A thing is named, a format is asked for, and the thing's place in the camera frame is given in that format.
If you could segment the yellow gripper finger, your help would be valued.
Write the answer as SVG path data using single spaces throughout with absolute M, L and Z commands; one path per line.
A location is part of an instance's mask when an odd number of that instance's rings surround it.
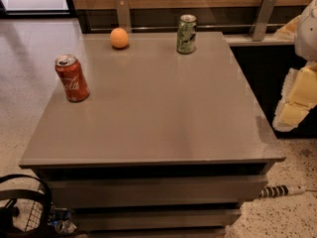
M 297 73 L 287 99 L 305 107 L 317 105 L 317 63 L 311 63 Z
M 308 114 L 309 112 L 301 106 L 285 104 L 279 115 L 279 121 L 287 125 L 298 126 Z

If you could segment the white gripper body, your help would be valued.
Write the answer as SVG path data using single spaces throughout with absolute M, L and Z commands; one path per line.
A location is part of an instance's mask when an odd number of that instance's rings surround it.
M 312 0 L 299 17 L 295 52 L 308 61 L 317 61 L 317 0 Z

